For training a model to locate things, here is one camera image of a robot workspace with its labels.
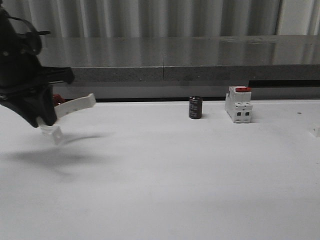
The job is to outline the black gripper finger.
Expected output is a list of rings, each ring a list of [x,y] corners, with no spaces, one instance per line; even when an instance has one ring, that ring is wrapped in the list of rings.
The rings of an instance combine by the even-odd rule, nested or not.
[[[38,96],[0,97],[0,104],[25,119],[32,127],[38,128],[37,118],[41,115],[41,101]]]
[[[53,87],[45,85],[40,89],[39,97],[39,116],[47,126],[53,126],[57,121],[57,115],[53,99]]]

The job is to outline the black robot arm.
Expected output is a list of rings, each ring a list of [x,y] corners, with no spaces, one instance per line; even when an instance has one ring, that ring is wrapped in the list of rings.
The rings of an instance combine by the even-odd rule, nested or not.
[[[74,73],[70,67],[41,65],[38,54],[42,50],[40,36],[27,20],[26,33],[17,33],[10,20],[13,17],[0,9],[0,104],[11,109],[31,126],[37,128],[41,118],[47,126],[57,121],[53,98],[53,84],[71,84]]]

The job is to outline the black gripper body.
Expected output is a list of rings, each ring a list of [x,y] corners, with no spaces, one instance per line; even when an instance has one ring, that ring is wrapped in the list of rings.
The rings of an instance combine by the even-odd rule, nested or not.
[[[70,67],[42,66],[37,55],[41,48],[0,48],[0,99],[8,100],[39,86],[71,84],[75,75]]]

